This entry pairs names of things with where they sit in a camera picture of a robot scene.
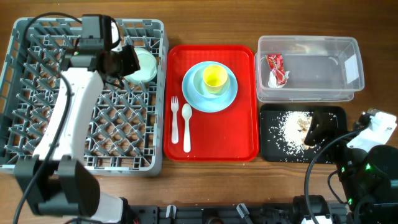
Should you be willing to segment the mint green bowl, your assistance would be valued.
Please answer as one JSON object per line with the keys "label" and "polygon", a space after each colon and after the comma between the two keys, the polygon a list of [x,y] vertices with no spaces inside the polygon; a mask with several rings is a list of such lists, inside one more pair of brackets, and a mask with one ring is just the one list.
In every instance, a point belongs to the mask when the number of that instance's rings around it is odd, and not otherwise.
{"label": "mint green bowl", "polygon": [[157,75],[157,59],[146,49],[135,47],[140,70],[124,77],[130,83],[138,85],[140,82],[149,83]]}

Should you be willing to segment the rice and food scraps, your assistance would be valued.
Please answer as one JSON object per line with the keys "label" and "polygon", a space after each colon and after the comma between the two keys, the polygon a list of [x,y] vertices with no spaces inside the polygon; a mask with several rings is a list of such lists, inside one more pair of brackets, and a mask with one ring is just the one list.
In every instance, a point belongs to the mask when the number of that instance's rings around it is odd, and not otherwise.
{"label": "rice and food scraps", "polygon": [[305,145],[313,113],[310,111],[268,111],[262,121],[262,157],[272,162],[309,163],[320,145]]}

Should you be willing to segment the white plastic spoon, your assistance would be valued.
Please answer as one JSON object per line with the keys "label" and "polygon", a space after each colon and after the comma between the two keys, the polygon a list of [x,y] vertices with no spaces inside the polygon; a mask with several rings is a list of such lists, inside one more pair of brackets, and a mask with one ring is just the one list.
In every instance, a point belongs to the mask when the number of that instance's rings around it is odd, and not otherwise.
{"label": "white plastic spoon", "polygon": [[185,103],[182,107],[182,117],[185,122],[184,137],[183,137],[183,151],[186,153],[189,153],[191,151],[189,121],[190,121],[190,118],[192,117],[192,108],[188,103]]}

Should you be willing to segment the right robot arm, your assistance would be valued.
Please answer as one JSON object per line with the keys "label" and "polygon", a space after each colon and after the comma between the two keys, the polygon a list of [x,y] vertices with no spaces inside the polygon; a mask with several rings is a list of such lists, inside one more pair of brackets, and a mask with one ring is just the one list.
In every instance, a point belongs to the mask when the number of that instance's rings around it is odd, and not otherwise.
{"label": "right robot arm", "polygon": [[306,221],[333,221],[332,213],[324,206],[312,205],[309,194],[312,169],[318,158],[326,154],[336,165],[334,173],[343,186],[350,223],[397,222],[397,148],[387,145],[396,127],[396,116],[377,109],[361,113],[352,131],[338,128],[324,112],[313,112],[304,143],[324,145],[305,174]]}

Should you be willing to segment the white plastic fork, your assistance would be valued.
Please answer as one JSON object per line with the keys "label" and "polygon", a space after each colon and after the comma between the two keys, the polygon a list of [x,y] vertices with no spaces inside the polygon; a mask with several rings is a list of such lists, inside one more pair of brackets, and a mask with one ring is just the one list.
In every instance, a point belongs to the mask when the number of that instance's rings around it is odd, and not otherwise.
{"label": "white plastic fork", "polygon": [[177,96],[171,97],[171,111],[172,111],[172,136],[171,142],[177,144],[179,141],[178,137],[178,123],[177,123],[177,112],[179,109]]}

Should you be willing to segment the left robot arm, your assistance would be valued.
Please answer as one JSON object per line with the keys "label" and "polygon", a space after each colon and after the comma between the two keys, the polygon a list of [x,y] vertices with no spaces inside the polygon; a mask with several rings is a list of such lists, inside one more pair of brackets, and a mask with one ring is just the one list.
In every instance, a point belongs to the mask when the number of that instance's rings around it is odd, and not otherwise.
{"label": "left robot arm", "polygon": [[84,167],[84,146],[93,108],[108,78],[140,69],[134,47],[121,46],[116,21],[101,14],[80,19],[82,33],[61,57],[60,88],[47,129],[32,158],[19,160],[15,178],[35,215],[71,222],[139,223],[128,201],[100,190]]}

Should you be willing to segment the white tissue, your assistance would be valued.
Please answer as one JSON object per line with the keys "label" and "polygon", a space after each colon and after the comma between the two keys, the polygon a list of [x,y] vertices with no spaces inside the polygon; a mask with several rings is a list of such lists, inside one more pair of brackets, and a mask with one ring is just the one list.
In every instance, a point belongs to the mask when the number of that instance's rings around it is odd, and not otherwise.
{"label": "white tissue", "polygon": [[[276,68],[272,69],[269,74],[269,81],[268,81],[268,86],[270,88],[282,88],[285,86],[287,83],[287,80],[289,79],[289,71],[286,71],[284,74]],[[278,81],[278,76],[282,76],[282,80],[279,82]]]}

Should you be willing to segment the red snack wrapper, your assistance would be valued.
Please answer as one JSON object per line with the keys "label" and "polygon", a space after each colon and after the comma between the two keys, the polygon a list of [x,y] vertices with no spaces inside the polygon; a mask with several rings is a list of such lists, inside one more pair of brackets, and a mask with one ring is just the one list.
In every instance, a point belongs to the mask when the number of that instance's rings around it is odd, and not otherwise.
{"label": "red snack wrapper", "polygon": [[[266,56],[267,63],[269,65],[270,70],[276,68],[284,74],[286,71],[284,69],[284,60],[281,54],[269,54]],[[282,80],[282,76],[278,76],[278,81]]]}

